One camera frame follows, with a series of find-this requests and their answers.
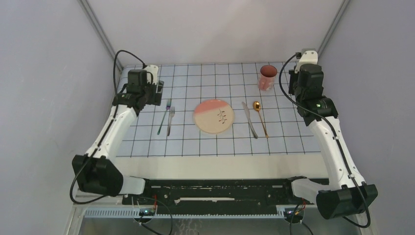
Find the white checked tablecloth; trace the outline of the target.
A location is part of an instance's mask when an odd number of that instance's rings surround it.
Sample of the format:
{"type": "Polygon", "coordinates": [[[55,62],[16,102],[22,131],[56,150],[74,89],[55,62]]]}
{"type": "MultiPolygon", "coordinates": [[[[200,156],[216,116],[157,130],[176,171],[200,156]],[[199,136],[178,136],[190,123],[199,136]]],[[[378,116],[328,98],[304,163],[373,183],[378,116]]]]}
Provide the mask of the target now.
{"type": "Polygon", "coordinates": [[[147,105],[119,157],[318,153],[316,138],[287,99],[288,75],[258,87],[261,63],[161,65],[159,106],[147,105]]]}

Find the pink patterned mug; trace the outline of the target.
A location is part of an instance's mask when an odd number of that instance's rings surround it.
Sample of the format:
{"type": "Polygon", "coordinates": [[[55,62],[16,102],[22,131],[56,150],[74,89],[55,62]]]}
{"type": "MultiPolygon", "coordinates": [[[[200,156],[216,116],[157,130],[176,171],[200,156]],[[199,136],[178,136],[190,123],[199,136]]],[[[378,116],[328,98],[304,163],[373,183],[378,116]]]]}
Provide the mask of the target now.
{"type": "Polygon", "coordinates": [[[277,69],[272,65],[264,65],[260,69],[258,88],[262,91],[268,91],[274,84],[277,75],[277,69]]]}

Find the metal spoon wooden handle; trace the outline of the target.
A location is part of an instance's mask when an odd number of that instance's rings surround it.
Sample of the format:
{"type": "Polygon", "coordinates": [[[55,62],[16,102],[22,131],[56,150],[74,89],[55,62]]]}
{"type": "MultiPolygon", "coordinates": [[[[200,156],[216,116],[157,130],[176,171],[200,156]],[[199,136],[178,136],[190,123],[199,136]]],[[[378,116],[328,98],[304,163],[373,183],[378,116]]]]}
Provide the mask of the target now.
{"type": "Polygon", "coordinates": [[[265,134],[265,137],[268,138],[269,135],[268,135],[268,132],[267,132],[267,129],[266,129],[266,126],[265,126],[265,122],[264,122],[264,120],[262,118],[262,115],[261,115],[261,104],[260,104],[259,101],[254,101],[253,102],[253,109],[258,113],[263,131],[264,131],[264,134],[265,134]]]}

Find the silver metal fork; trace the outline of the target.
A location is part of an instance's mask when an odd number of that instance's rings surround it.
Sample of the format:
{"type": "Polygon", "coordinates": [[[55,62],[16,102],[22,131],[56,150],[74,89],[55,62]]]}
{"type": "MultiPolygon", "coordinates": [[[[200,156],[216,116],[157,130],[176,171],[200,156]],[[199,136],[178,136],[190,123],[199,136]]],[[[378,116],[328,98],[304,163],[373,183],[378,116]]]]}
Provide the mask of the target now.
{"type": "Polygon", "coordinates": [[[172,119],[173,119],[174,115],[175,115],[175,107],[172,106],[170,108],[170,111],[169,111],[169,119],[168,119],[168,126],[167,126],[167,132],[166,132],[167,136],[170,136],[172,119]]]}

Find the metal cutlery piece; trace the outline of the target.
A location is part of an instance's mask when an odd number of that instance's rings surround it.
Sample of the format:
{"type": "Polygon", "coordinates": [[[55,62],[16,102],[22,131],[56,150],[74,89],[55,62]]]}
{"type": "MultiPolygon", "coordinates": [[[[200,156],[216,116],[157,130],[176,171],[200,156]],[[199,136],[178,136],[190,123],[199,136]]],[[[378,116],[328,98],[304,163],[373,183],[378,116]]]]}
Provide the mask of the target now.
{"type": "Polygon", "coordinates": [[[257,135],[257,133],[256,133],[256,131],[254,129],[253,123],[251,121],[250,110],[249,110],[249,108],[248,108],[248,106],[247,106],[247,104],[245,102],[241,102],[241,104],[243,106],[243,109],[244,109],[244,112],[245,112],[245,115],[246,115],[246,118],[247,118],[247,121],[248,121],[249,129],[250,129],[253,137],[255,139],[258,139],[258,135],[257,135]]]}

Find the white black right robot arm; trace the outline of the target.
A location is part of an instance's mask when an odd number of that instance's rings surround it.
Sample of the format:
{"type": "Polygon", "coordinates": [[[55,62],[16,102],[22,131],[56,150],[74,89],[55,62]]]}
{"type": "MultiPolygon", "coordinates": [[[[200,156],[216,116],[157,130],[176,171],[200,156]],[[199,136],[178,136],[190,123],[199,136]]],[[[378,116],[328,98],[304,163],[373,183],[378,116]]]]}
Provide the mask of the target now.
{"type": "Polygon", "coordinates": [[[325,219],[365,212],[378,190],[374,184],[366,183],[350,155],[335,104],[323,95],[321,66],[303,64],[289,70],[289,74],[289,94],[295,96],[298,113],[317,138],[329,184],[297,177],[283,190],[283,199],[294,204],[303,198],[317,205],[325,219]]]}

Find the iridescent rainbow fork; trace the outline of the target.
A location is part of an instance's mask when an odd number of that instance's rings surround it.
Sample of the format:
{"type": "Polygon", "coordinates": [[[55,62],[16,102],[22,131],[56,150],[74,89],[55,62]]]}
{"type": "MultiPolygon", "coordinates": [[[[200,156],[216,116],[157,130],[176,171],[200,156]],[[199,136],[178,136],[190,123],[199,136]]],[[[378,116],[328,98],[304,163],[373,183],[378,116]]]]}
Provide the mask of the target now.
{"type": "Polygon", "coordinates": [[[170,108],[171,108],[171,103],[172,103],[172,99],[168,99],[168,101],[167,101],[167,103],[166,103],[166,107],[165,107],[165,112],[164,112],[164,114],[163,114],[163,117],[162,117],[161,123],[160,123],[159,128],[158,128],[157,135],[159,135],[159,134],[160,134],[160,132],[161,132],[161,128],[162,128],[162,126],[163,126],[163,122],[164,122],[164,119],[165,119],[165,117],[166,117],[166,114],[169,112],[169,110],[170,110],[170,108]]]}

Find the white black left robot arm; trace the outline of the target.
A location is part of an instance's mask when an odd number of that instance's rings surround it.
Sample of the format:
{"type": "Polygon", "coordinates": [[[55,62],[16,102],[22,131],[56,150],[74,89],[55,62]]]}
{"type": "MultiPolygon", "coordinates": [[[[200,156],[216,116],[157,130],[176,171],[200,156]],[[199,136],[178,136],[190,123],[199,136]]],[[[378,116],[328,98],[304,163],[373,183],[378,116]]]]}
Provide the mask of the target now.
{"type": "Polygon", "coordinates": [[[144,107],[161,104],[164,82],[159,80],[158,72],[155,65],[130,70],[97,139],[85,154],[74,156],[72,167],[82,192],[104,196],[134,194],[141,204],[152,200],[153,191],[145,186],[145,179],[123,174],[114,161],[125,134],[144,107]]]}

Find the cream pink branch plate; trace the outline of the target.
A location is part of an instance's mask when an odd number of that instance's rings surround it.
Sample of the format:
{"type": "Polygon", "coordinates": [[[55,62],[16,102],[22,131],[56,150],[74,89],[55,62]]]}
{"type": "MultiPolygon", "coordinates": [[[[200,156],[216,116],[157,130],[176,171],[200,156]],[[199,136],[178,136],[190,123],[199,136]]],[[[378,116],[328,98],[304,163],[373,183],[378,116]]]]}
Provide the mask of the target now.
{"type": "Polygon", "coordinates": [[[220,99],[202,101],[193,112],[193,122],[208,134],[220,134],[234,123],[235,113],[232,107],[220,99]]]}

